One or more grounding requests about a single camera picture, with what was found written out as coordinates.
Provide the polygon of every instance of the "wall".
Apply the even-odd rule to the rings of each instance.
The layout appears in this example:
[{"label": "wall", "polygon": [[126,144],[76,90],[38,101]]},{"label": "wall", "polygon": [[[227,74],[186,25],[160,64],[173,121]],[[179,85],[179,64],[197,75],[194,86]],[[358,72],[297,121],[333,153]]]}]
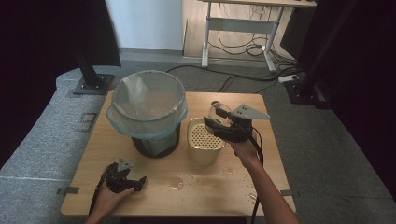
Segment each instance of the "wall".
[{"label": "wall", "polygon": [[119,48],[183,49],[182,0],[106,0]]}]

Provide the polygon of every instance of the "beige cup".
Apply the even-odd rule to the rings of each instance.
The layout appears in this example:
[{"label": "beige cup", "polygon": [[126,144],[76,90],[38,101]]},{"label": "beige cup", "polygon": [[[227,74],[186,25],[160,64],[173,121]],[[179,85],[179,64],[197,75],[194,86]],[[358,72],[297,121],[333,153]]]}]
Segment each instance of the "beige cup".
[{"label": "beige cup", "polygon": [[192,119],[187,130],[189,141],[189,155],[201,165],[215,163],[225,142],[207,131],[204,118]]}]

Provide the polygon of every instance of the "white desk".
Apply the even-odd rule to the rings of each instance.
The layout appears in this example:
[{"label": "white desk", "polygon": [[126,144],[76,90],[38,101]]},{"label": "white desk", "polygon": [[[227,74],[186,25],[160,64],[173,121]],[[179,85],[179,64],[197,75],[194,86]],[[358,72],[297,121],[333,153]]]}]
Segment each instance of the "white desk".
[{"label": "white desk", "polygon": [[[282,17],[284,7],[315,7],[317,4],[315,1],[308,2],[306,0],[200,0],[207,2],[207,15],[205,25],[205,41],[204,48],[202,51],[202,67],[208,67],[208,38],[210,30],[217,31],[229,31],[229,32],[245,32],[245,33],[257,33],[257,34],[269,34],[268,41],[265,46],[262,47],[262,51],[267,61],[270,72],[274,73],[276,68],[272,60],[270,52],[273,44],[276,30]],[[227,3],[227,4],[242,4],[242,5],[259,5],[259,6],[271,6],[279,7],[276,19],[274,21],[254,21],[254,20],[238,20],[229,18],[214,18],[210,16],[211,4],[212,3]]]}]

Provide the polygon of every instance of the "wooden table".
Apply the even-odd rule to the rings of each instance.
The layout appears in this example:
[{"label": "wooden table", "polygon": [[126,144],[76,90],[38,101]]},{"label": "wooden table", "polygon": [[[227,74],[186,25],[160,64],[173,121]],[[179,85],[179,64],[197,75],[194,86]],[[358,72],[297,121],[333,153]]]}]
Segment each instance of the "wooden table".
[{"label": "wooden table", "polygon": [[[67,194],[62,213],[88,215],[92,195],[100,175],[112,162],[122,157],[134,167],[128,179],[144,175],[148,180],[142,191],[129,196],[113,212],[114,216],[250,216],[256,191],[247,170],[227,145],[216,163],[201,166],[188,155],[187,125],[193,118],[207,116],[210,103],[220,101],[236,109],[242,103],[266,114],[258,94],[187,92],[189,113],[181,123],[177,149],[161,159],[142,156],[130,137],[119,134],[109,123],[106,111],[111,91],[92,130],[92,135],[71,183],[78,194]],[[279,190],[289,189],[276,146],[270,120],[253,120],[263,138],[264,167]],[[285,197],[295,211],[292,197]],[[263,215],[259,208],[258,215]]]},{"label": "wooden table", "polygon": [[[265,61],[267,61],[268,69],[274,73],[276,68],[272,60],[270,52],[271,46],[274,42],[277,27],[279,26],[280,18],[283,14],[284,7],[315,7],[315,1],[306,0],[200,0],[207,2],[207,14],[205,22],[205,41],[202,50],[202,67],[208,67],[208,38],[210,30],[229,31],[229,32],[244,32],[255,34],[269,34],[268,41],[265,46],[262,46]],[[279,7],[276,19],[274,21],[254,21],[254,20],[238,20],[230,18],[214,18],[211,17],[211,4],[212,3],[225,3],[225,4],[241,4],[241,5],[259,5]]]}]

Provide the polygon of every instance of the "trash bin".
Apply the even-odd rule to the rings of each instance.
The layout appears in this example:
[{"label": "trash bin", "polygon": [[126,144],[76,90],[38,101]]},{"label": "trash bin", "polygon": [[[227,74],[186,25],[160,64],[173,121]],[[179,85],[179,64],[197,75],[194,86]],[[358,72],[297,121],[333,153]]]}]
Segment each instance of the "trash bin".
[{"label": "trash bin", "polygon": [[225,142],[215,137],[205,126],[204,118],[190,120],[187,128],[189,156],[197,163],[207,166],[216,162]]},{"label": "trash bin", "polygon": [[106,114],[119,133],[132,137],[141,154],[162,158],[176,149],[187,113],[186,91],[177,78],[144,71],[120,81]]}]

